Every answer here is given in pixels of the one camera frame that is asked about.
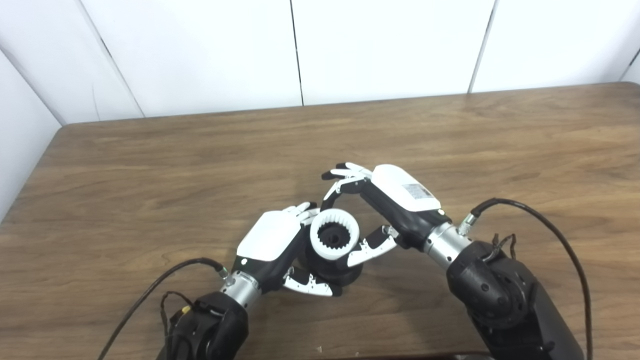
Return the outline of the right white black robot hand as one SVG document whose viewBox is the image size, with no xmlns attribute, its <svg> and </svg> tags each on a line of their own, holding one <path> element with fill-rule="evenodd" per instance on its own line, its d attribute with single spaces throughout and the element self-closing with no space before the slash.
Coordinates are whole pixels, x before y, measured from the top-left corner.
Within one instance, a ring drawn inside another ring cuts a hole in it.
<svg viewBox="0 0 640 360">
<path fill-rule="evenodd" d="M 446 270 L 471 244 L 458 232 L 441 202 L 398 166 L 380 164 L 368 170 L 353 162 L 341 162 L 321 178 L 334 180 L 323 198 L 322 210 L 332 208 L 343 194 L 357 194 L 387 220 L 347 255 L 340 256 L 339 268 L 356 267 L 400 246 L 425 253 Z"/>
</svg>

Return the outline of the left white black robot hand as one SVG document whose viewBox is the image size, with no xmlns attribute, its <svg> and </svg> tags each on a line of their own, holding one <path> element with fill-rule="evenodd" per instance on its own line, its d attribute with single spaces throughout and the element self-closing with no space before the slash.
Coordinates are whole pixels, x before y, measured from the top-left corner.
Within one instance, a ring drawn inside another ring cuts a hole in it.
<svg viewBox="0 0 640 360">
<path fill-rule="evenodd" d="M 244 309 L 281 288 L 311 296 L 342 296 L 342 287 L 294 266 L 319 212 L 314 202 L 303 202 L 263 213 L 238 245 L 221 292 Z"/>
</svg>

